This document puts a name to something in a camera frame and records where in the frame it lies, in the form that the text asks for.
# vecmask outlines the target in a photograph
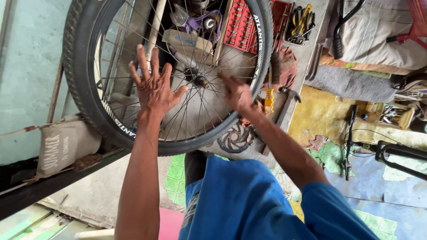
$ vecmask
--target disc brake rotor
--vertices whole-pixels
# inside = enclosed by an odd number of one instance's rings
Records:
[[[253,136],[249,128],[237,123],[217,139],[222,150],[229,153],[241,153],[252,143]]]

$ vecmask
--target man's left hand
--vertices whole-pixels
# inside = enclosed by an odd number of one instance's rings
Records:
[[[141,104],[139,116],[145,112],[150,112],[163,118],[170,109],[181,101],[182,95],[188,90],[187,86],[181,86],[175,93],[172,92],[170,89],[172,65],[166,63],[163,66],[162,74],[160,74],[158,52],[159,49],[154,47],[150,60],[151,74],[148,70],[144,47],[141,44],[137,46],[141,77],[136,71],[136,64],[133,61],[129,63],[129,70],[135,81]]]

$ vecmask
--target pink mat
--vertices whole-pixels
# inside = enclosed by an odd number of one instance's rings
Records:
[[[184,213],[165,208],[160,209],[159,240],[178,239]]]

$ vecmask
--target red bit holder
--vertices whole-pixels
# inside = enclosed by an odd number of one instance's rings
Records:
[[[254,22],[243,0],[235,0],[231,6],[224,44],[248,52],[254,32]]]
[[[286,3],[279,0],[269,0],[271,3],[271,12],[273,15],[273,41],[277,39],[273,44],[277,46],[277,44],[281,45],[283,38],[280,38],[280,32],[284,32],[284,28],[286,27],[286,23],[289,21],[289,17],[291,14],[292,3]],[[251,53],[257,53],[257,45],[256,45],[257,36],[252,36],[251,40]]]

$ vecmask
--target bicycle tire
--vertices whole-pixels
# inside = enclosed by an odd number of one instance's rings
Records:
[[[124,2],[125,0],[73,0],[64,27],[62,58],[70,93],[86,121],[114,145],[131,149],[134,137],[121,129],[117,119],[111,117],[111,111],[108,112],[103,107],[103,102],[96,93],[97,87],[89,76],[91,39],[96,34],[94,29],[106,18],[111,22],[115,13],[110,16],[111,13],[108,11],[119,8]],[[254,16],[258,39],[261,39],[258,41],[257,50],[259,74],[254,80],[256,84],[252,89],[252,95],[255,97],[261,88],[270,61],[273,40],[272,14],[265,0],[245,0],[245,2]],[[219,125],[221,127],[197,136],[196,139],[174,143],[159,141],[158,155],[170,156],[196,150],[213,142],[237,121],[237,113],[232,112]]]

